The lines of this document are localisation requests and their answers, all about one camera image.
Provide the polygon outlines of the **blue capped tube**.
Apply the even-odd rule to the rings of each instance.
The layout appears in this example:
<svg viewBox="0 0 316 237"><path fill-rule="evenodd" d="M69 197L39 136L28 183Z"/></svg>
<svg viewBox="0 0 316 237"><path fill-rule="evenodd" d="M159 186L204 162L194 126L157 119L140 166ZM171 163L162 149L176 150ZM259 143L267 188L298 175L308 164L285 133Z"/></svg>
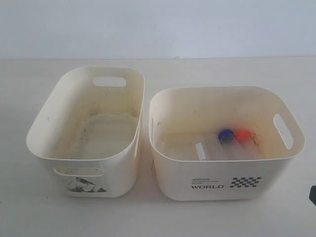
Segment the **blue capped tube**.
<svg viewBox="0 0 316 237"><path fill-rule="evenodd" d="M218 138L229 160L242 159L242 149L232 130L222 130L218 134Z"/></svg>

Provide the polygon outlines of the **orange capped tube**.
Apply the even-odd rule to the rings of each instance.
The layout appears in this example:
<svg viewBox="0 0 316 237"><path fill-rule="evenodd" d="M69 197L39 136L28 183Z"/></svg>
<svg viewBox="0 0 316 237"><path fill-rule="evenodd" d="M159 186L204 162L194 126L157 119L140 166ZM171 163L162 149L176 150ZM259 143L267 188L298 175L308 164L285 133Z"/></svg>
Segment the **orange capped tube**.
<svg viewBox="0 0 316 237"><path fill-rule="evenodd" d="M256 160L261 159L261 154L255 145L250 131L240 130L236 133L236 139L241 145L244 153L247 155L248 159Z"/></svg>

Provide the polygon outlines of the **white plastic bin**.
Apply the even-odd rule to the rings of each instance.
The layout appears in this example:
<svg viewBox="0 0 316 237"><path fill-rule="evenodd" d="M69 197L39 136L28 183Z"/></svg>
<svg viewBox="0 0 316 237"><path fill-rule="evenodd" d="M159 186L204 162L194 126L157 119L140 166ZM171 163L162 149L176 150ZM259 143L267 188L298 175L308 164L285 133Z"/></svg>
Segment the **white plastic bin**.
<svg viewBox="0 0 316 237"><path fill-rule="evenodd" d="M126 67L86 66L64 74L26 137L62 192L116 198L137 179L145 79Z"/></svg>

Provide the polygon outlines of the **white WORLD bin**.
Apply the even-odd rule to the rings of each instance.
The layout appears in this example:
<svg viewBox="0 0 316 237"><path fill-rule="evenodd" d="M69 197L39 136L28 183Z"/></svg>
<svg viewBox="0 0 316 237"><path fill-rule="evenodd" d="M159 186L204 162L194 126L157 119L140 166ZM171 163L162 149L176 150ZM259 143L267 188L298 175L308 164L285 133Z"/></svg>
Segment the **white WORLD bin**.
<svg viewBox="0 0 316 237"><path fill-rule="evenodd" d="M167 134L250 131L261 159L183 161L159 151ZM303 150L304 134L275 93L255 86L169 88L149 106L149 141L158 187L173 200L257 198Z"/></svg>

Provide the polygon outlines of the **dark object at right edge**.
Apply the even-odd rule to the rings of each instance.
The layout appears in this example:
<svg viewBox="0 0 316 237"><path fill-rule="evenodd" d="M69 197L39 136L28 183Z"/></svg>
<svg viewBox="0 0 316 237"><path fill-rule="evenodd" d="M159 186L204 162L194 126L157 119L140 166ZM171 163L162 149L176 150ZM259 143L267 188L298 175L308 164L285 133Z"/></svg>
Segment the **dark object at right edge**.
<svg viewBox="0 0 316 237"><path fill-rule="evenodd" d="M316 205L316 185L313 185L310 189L309 200Z"/></svg>

